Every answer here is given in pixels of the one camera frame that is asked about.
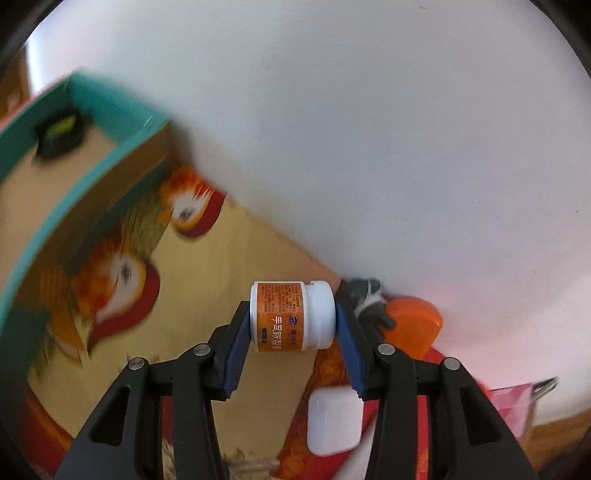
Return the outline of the pink patterned box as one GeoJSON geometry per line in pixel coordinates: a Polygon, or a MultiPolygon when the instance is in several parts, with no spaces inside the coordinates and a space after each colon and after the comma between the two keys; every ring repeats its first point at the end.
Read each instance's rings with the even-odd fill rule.
{"type": "Polygon", "coordinates": [[[522,441],[534,412],[532,383],[489,390],[487,396],[518,441],[522,441]]]}

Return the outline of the orange plastic case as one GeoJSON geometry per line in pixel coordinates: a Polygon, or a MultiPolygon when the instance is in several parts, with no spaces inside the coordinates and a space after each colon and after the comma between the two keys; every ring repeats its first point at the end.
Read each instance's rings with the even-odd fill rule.
{"type": "Polygon", "coordinates": [[[420,298],[399,297],[387,303],[386,313],[394,327],[383,330],[385,341],[412,359],[425,359],[444,326],[439,310],[420,298]]]}

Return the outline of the teal cardboard box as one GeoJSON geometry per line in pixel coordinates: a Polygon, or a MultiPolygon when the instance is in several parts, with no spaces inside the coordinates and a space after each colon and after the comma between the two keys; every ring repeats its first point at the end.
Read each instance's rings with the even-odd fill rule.
{"type": "Polygon", "coordinates": [[[156,169],[169,151],[169,117],[116,84],[74,72],[1,128],[1,316],[37,307],[40,271],[64,260],[84,228],[156,169]],[[47,163],[35,129],[64,109],[89,125],[82,144],[47,163]]]}

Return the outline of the black round tape measure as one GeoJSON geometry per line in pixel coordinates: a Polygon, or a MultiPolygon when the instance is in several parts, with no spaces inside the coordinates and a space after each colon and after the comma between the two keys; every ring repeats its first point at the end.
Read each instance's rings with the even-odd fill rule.
{"type": "Polygon", "coordinates": [[[35,158],[52,161],[82,145],[92,117],[77,108],[64,108],[38,123],[33,132],[37,140],[35,158]]]}

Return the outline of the grey cable plug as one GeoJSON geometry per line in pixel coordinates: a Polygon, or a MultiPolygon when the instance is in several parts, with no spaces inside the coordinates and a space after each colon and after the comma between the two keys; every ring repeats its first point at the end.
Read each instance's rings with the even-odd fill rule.
{"type": "Polygon", "coordinates": [[[356,278],[342,282],[335,299],[348,302],[356,319],[363,325],[386,330],[392,330],[396,326],[394,319],[386,312],[387,300],[382,283],[375,278],[356,278]]]}

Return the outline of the white orange medicine jar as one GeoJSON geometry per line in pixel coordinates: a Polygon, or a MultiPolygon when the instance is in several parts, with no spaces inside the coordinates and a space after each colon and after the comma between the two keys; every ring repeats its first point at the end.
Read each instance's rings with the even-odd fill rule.
{"type": "Polygon", "coordinates": [[[335,339],[335,298],[325,281],[256,281],[249,316],[259,352],[325,350],[335,339]]]}

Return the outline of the red floral bed blanket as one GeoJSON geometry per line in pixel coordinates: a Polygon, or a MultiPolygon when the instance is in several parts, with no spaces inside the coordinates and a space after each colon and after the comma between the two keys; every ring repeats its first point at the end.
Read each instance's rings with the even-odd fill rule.
{"type": "Polygon", "coordinates": [[[501,415],[455,358],[428,360],[442,318],[416,298],[385,300],[376,280],[254,283],[249,300],[205,343],[176,360],[131,360],[72,436],[40,400],[24,398],[17,446],[30,476],[62,479],[156,477],[156,445],[190,420],[197,449],[183,477],[225,479],[212,401],[228,400],[250,348],[335,354],[356,397],[375,410],[369,479],[530,479],[534,473],[501,415]]]}

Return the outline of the white earbuds case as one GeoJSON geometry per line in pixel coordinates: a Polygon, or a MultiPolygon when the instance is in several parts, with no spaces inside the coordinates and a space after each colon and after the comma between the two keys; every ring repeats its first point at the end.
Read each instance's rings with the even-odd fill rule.
{"type": "Polygon", "coordinates": [[[307,446],[312,454],[327,457],[360,444],[363,400],[349,385],[322,387],[308,400],[307,446]]]}

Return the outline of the metal clip on box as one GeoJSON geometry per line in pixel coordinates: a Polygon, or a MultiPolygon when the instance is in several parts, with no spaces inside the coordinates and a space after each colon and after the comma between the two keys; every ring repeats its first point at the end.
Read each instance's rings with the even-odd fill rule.
{"type": "Polygon", "coordinates": [[[537,402],[550,392],[556,389],[558,386],[558,379],[556,377],[550,378],[532,386],[531,400],[537,402]]]}

